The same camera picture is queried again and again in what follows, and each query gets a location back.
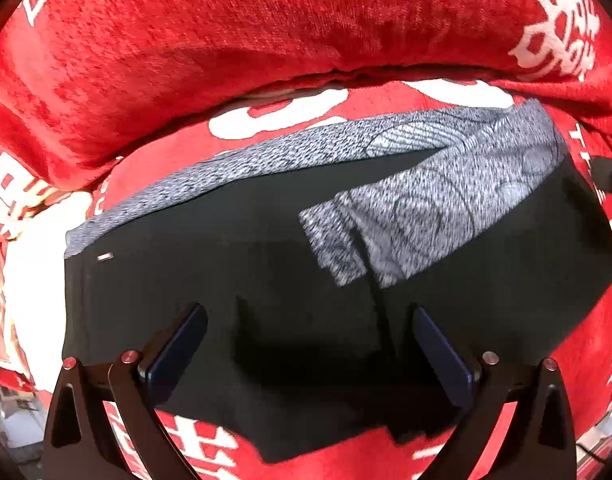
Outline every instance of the black cloth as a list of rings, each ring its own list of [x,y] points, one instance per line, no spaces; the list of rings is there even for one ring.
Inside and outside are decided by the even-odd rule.
[[[566,156],[493,227],[380,298],[369,275],[336,286],[299,212],[431,153],[240,180],[110,231],[66,261],[64,356],[114,360],[198,301],[208,332],[166,412],[224,426],[267,462],[376,426],[400,440],[439,432],[457,412],[412,341],[412,304],[475,354],[533,364],[611,283],[612,235]]]

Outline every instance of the red cushion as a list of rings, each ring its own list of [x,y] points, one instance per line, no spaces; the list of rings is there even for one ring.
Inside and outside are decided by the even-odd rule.
[[[171,120],[253,89],[422,64],[485,67],[612,134],[596,0],[25,0],[0,35],[0,142],[78,189]]]

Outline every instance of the red pillow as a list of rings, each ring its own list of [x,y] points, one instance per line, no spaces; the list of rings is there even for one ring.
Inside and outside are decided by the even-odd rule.
[[[0,35],[0,141],[78,189],[171,120],[253,89],[439,64],[484,67],[612,134],[596,0],[24,0]]]

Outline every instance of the black metal bracket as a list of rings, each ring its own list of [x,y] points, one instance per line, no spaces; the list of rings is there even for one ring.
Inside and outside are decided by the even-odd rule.
[[[143,352],[129,350],[114,363],[83,365],[68,358],[60,373],[44,436],[47,480],[134,480],[110,427],[104,400],[114,400],[126,431],[153,479],[196,480],[153,407],[168,399],[208,326],[199,304]]]
[[[494,352],[476,360],[446,337],[422,309],[414,332],[449,399],[472,408],[421,480],[467,480],[507,402],[517,402],[510,428],[487,480],[575,480],[577,459],[572,415],[558,364],[537,367],[501,362]]]

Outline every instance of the gray fabric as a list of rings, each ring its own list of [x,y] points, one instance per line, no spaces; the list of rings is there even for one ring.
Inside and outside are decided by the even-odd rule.
[[[454,136],[453,128],[446,133]],[[442,135],[442,126],[436,138]],[[418,131],[397,144],[415,149]],[[491,121],[415,168],[338,193],[300,214],[322,269],[337,285],[364,275],[356,229],[380,286],[405,280],[480,234],[530,194],[566,155],[566,144],[537,102]]]
[[[516,123],[516,127],[511,126],[511,123]],[[494,139],[498,134],[505,139],[500,141],[502,144]],[[544,174],[544,172],[549,171],[547,168],[550,168],[551,171],[554,167],[552,165],[556,166],[561,160],[562,150],[556,148],[558,142],[561,141],[557,141],[555,138],[558,139],[559,137],[556,132],[553,132],[550,117],[537,101],[529,101],[509,109],[443,108],[391,114],[304,130],[292,135],[270,139],[242,150],[225,153],[169,175],[70,231],[67,234],[65,257],[68,258],[80,253],[106,232],[132,219],[185,202],[242,178],[429,148],[446,148],[430,160],[435,160],[437,157],[439,157],[439,160],[447,160],[457,156],[460,160],[464,160],[464,164],[466,160],[471,160],[469,167],[475,168],[479,164],[475,160],[476,157],[473,157],[475,150],[480,150],[478,153],[484,158],[488,158],[496,155],[497,152],[505,153],[509,150],[517,151],[520,148],[524,150],[528,147],[551,146],[550,152],[553,155],[547,162],[540,162],[537,155],[533,157],[535,162],[527,162],[529,165],[536,164],[536,176],[519,180],[511,179],[502,186],[503,189],[500,188],[501,194],[510,197],[508,203],[513,200],[516,203],[526,196],[531,189],[534,189],[538,181],[540,182],[543,179],[547,174]],[[487,146],[491,142],[495,146],[494,148]],[[547,157],[545,153],[548,150],[543,149],[542,151],[544,152],[542,156]],[[506,166],[502,164],[496,173],[496,165],[501,164],[498,158],[496,155],[490,159],[491,162],[488,166],[491,168],[484,176],[491,176],[492,178],[494,175],[506,171]],[[457,164],[450,168],[446,166],[445,169],[446,171],[462,171],[462,166]],[[408,177],[405,176],[408,173],[392,177],[402,179],[400,183],[393,183],[392,186],[412,185],[413,181],[408,180]],[[481,184],[477,183],[476,180],[476,178],[469,180],[470,184],[460,181],[460,185],[463,187]],[[425,179],[416,180],[415,185],[437,186],[433,182],[435,181],[427,176]],[[393,192],[387,184],[381,183],[380,185],[385,186],[383,187],[385,193]],[[354,197],[357,192],[364,193],[363,191],[353,190],[348,192],[348,196]],[[336,273],[332,267],[329,267],[332,264],[326,263],[330,260],[330,255],[326,256],[324,253],[329,254],[330,250],[322,251],[320,249],[323,246],[321,241],[318,241],[318,235],[316,234],[321,226],[321,217],[322,215],[325,216],[324,210],[334,208],[338,215],[336,224],[338,228],[335,232],[342,237],[339,240],[336,239],[336,243],[341,243],[343,240],[344,230],[341,226],[342,224],[350,225],[348,224],[349,215],[356,214],[356,212],[351,212],[354,210],[354,206],[346,209],[340,208],[344,200],[350,200],[350,198],[346,199],[341,196],[338,196],[338,198],[341,200],[339,203],[317,206],[308,210],[308,212],[304,212],[302,221],[305,223],[305,229],[309,233],[311,243],[320,259],[320,264],[330,268],[340,283],[345,283],[347,280],[354,279],[353,276],[357,277],[357,273],[362,268],[360,263],[354,262],[350,265],[347,261],[348,257],[339,259],[335,256],[336,265],[349,269],[348,272],[340,271]],[[385,196],[382,200],[386,203],[388,197]],[[488,202],[482,202],[481,206],[488,206]],[[333,218],[335,217],[327,219],[326,222],[333,222]]]

